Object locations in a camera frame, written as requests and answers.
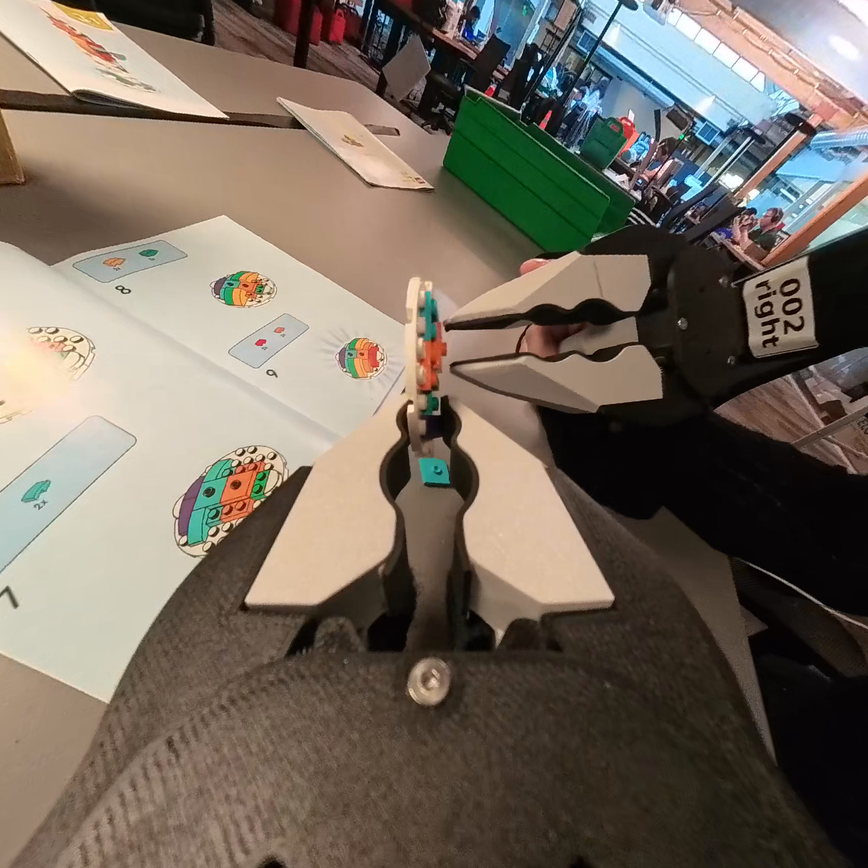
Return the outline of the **small folded white booklet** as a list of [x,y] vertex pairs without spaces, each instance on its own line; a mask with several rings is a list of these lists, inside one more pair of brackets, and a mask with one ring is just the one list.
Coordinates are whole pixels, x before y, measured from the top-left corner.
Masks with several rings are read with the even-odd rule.
[[370,187],[434,189],[352,114],[310,108],[282,97],[277,103]]

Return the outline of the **round white lego plate assembly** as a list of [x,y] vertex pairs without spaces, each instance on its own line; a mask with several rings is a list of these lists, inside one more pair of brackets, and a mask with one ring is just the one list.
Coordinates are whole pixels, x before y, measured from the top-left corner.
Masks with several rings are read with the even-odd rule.
[[412,278],[406,292],[404,336],[406,428],[410,448],[419,461],[434,460],[433,442],[442,436],[440,379],[446,356],[433,285]]

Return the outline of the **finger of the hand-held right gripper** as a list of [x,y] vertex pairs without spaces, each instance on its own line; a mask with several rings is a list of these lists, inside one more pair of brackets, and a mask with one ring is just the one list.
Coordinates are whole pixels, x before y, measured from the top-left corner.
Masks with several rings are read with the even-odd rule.
[[452,363],[450,373],[488,392],[576,413],[664,397],[663,372],[641,344],[608,347],[600,359],[577,350],[549,358],[506,353]]
[[518,325],[608,326],[634,317],[652,287],[644,255],[572,253],[493,288],[458,310],[448,331]]

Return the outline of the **green plastic bin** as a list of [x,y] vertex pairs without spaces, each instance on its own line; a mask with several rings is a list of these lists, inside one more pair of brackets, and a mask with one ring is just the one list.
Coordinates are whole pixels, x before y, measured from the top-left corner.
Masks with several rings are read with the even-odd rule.
[[635,204],[601,171],[518,111],[467,89],[444,169],[543,251],[579,251],[620,230]]

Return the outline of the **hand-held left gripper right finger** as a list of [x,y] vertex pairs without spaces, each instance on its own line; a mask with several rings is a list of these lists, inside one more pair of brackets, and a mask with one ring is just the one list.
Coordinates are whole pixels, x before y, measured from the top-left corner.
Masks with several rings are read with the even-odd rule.
[[517,621],[605,611],[614,595],[546,464],[457,401],[445,409],[462,499],[447,582],[455,646],[496,646]]

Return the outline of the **open light blue instruction booklet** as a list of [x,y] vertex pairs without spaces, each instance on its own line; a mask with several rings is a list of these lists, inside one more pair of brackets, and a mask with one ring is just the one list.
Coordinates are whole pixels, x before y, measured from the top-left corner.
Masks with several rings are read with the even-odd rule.
[[107,702],[195,565],[399,391],[403,331],[225,216],[2,243],[2,654]]

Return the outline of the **small green bin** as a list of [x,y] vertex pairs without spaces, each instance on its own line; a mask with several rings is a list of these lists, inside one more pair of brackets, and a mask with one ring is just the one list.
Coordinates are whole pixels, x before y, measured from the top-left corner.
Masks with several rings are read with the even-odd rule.
[[580,145],[580,157],[602,171],[638,138],[634,122],[626,116],[597,116]]

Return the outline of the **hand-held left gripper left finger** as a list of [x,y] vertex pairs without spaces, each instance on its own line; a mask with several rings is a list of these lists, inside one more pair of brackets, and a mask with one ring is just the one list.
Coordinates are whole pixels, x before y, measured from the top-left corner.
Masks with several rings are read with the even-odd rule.
[[396,495],[410,478],[404,398],[316,459],[245,597],[250,610],[375,621],[412,607]]

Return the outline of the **person's right hand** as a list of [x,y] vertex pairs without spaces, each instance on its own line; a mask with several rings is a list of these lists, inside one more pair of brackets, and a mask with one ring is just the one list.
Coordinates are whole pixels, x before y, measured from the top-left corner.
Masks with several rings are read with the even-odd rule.
[[[541,255],[527,259],[522,263],[519,274],[524,276],[538,268],[545,266],[549,261],[558,259],[560,255]],[[515,345],[517,353],[530,353],[541,359],[547,359],[561,352],[563,342],[573,335],[584,331],[589,327],[588,323],[568,325],[534,325],[524,328]]]

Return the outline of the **person's right forearm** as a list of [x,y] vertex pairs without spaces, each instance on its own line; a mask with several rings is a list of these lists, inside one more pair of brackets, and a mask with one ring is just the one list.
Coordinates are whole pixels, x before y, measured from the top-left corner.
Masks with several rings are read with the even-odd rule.
[[867,613],[867,480],[711,413],[627,425],[541,407],[555,466],[634,519],[665,509],[705,543],[844,613]]

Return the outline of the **closed booklet with red picture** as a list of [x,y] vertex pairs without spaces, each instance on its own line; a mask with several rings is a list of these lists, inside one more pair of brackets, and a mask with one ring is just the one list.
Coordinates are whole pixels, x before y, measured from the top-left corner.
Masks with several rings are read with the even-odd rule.
[[99,11],[62,2],[3,1],[2,37],[85,102],[226,120]]

